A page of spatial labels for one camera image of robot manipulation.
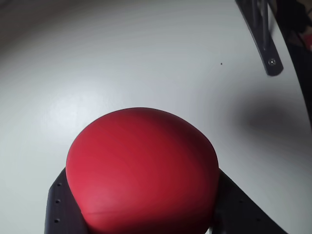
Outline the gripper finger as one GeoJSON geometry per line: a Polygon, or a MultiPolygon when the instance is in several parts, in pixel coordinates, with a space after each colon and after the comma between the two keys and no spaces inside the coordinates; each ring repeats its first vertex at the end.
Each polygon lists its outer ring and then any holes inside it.
{"type": "Polygon", "coordinates": [[[89,230],[68,185],[65,169],[49,189],[45,234],[88,234],[89,230]]]}
{"type": "Polygon", "coordinates": [[[215,186],[208,234],[285,234],[221,169],[208,171],[215,186]]]}

